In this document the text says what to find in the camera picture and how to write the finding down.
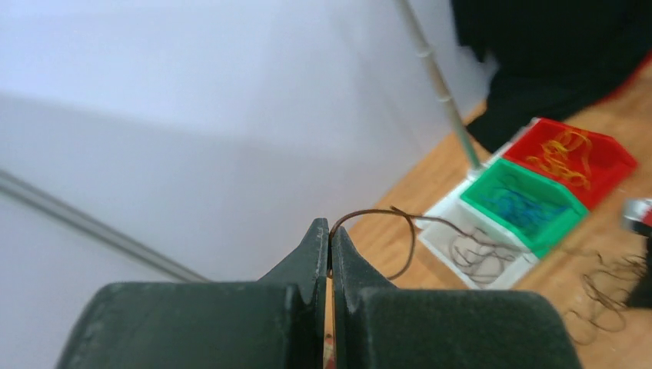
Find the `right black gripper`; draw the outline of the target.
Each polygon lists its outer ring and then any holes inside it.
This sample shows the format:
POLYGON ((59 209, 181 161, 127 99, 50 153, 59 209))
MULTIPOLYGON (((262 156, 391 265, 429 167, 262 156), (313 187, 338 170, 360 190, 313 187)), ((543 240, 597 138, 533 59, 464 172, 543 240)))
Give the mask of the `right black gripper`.
POLYGON ((646 240, 645 267, 646 271, 625 302, 629 308, 651 309, 651 237, 646 240))

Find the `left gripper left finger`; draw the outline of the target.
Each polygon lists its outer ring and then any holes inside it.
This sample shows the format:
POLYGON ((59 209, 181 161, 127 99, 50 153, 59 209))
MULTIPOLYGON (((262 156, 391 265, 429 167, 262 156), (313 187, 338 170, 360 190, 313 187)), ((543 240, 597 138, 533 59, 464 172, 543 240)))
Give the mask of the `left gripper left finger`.
POLYGON ((120 282, 88 302, 60 368, 320 368, 328 223, 266 275, 239 282, 120 282))

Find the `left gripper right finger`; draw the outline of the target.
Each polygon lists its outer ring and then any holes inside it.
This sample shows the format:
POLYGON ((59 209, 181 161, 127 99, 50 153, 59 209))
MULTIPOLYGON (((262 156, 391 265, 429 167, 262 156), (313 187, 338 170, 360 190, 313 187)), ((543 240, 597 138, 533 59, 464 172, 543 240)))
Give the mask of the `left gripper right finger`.
POLYGON ((401 289, 331 232, 339 368, 579 368, 561 316, 530 291, 401 289))

